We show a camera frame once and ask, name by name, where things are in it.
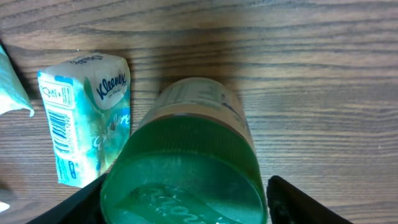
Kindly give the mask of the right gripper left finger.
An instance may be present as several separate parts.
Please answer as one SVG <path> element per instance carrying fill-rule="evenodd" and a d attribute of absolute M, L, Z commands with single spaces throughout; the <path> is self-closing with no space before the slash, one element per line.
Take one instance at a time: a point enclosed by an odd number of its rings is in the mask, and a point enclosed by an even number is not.
<path fill-rule="evenodd" d="M 103 174 L 63 202 L 27 224 L 105 224 L 100 208 Z"/>

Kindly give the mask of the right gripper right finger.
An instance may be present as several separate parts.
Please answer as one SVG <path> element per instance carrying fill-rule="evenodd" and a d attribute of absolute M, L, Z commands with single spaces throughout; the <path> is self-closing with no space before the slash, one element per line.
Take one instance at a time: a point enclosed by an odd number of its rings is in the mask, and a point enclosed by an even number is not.
<path fill-rule="evenodd" d="M 277 175 L 268 180 L 266 196 L 273 224 L 353 224 Z"/>

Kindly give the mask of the green lid jar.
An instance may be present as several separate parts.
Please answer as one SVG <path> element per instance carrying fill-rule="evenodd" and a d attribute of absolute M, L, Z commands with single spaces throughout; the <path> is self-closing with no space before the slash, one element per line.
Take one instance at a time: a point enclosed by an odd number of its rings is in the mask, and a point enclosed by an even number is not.
<path fill-rule="evenodd" d="M 107 223 L 265 223 L 240 100 L 208 78 L 167 87 L 107 175 L 101 211 Z"/>

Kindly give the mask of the small kleenex tissue pack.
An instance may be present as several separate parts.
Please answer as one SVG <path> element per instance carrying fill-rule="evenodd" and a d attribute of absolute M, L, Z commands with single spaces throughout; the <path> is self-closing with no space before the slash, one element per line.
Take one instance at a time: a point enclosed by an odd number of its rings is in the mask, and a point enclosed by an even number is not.
<path fill-rule="evenodd" d="M 108 170 L 130 136 L 127 61 L 96 52 L 42 69 L 37 79 L 58 182 L 85 187 Z"/>

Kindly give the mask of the teal tissue pack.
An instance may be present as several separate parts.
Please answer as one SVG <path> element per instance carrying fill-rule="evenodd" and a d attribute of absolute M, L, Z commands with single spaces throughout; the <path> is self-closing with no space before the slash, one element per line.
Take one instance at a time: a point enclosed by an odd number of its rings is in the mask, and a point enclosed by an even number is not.
<path fill-rule="evenodd" d="M 30 111 L 29 116 L 33 117 L 34 109 L 30 103 L 28 94 L 17 77 L 12 63 L 3 47 L 1 47 L 0 79 L 1 114 L 13 110 L 27 109 Z"/>

